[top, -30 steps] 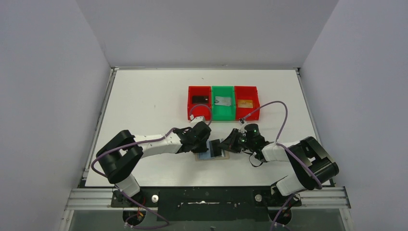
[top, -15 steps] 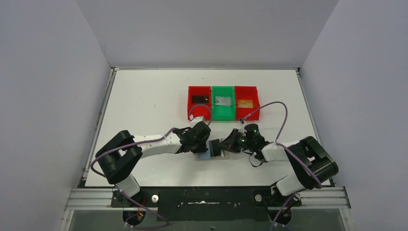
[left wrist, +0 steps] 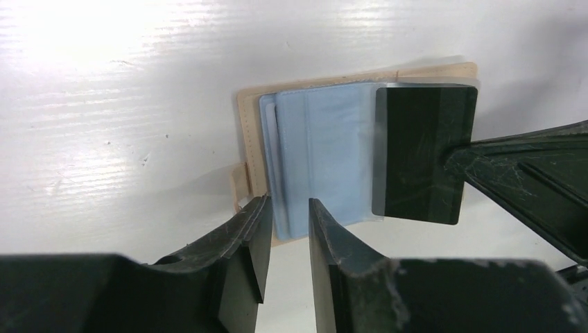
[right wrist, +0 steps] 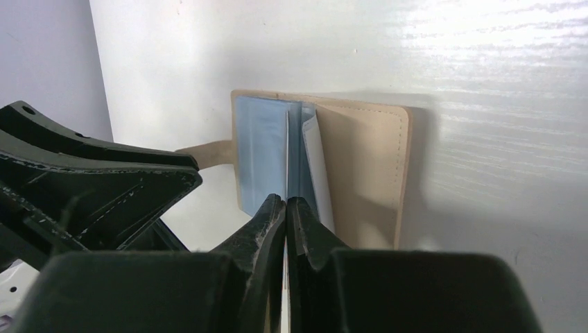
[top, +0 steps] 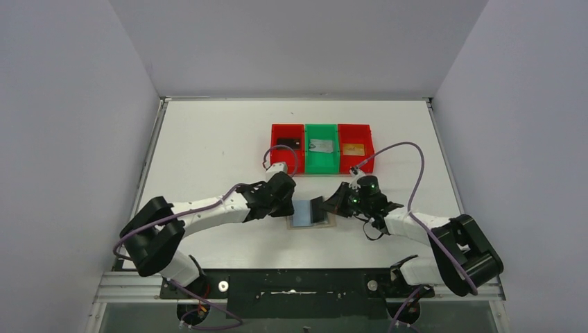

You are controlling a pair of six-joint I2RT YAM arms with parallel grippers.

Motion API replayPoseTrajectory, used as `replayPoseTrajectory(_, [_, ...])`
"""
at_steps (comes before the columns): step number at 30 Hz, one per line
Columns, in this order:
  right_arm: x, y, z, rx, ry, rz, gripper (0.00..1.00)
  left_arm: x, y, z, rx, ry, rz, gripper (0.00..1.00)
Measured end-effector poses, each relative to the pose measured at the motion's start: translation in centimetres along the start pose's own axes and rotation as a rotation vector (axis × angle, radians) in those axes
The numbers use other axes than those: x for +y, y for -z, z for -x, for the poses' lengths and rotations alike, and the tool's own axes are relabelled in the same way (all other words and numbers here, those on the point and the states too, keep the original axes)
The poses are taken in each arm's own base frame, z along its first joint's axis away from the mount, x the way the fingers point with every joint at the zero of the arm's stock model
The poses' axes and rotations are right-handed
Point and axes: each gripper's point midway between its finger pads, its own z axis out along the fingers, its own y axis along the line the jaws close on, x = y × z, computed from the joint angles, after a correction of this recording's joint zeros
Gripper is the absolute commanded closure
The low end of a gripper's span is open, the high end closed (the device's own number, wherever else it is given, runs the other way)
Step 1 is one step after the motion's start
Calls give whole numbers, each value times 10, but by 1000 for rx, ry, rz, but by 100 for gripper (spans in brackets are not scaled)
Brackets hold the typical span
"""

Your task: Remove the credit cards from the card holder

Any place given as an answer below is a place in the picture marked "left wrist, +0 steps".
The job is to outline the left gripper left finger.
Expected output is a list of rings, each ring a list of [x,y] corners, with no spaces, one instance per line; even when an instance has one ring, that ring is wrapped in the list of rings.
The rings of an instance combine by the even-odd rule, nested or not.
[[[2,332],[253,332],[265,294],[272,201],[154,264],[123,255],[1,257]]]

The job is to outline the beige card holder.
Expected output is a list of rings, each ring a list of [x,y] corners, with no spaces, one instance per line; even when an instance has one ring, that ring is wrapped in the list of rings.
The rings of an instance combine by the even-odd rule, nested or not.
[[[307,200],[334,206],[345,224],[379,220],[372,178],[379,147],[377,94],[387,87],[475,86],[473,62],[378,69],[246,88],[236,96],[246,161],[232,172],[234,202],[273,198],[273,245],[309,235]]]

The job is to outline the black credit card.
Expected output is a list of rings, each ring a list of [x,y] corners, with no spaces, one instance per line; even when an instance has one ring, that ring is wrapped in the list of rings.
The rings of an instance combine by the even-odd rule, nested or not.
[[[396,83],[375,95],[372,213],[458,222],[464,182],[444,168],[470,143],[478,90],[451,83]]]

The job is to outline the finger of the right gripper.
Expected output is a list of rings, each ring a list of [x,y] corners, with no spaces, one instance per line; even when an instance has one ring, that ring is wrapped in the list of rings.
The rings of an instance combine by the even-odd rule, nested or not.
[[[587,265],[586,121],[457,146],[443,167]]]

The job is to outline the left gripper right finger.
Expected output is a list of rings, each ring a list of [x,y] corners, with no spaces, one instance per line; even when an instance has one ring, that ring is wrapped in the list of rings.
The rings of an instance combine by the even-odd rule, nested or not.
[[[318,332],[586,332],[587,313],[545,264],[382,255],[309,200]]]

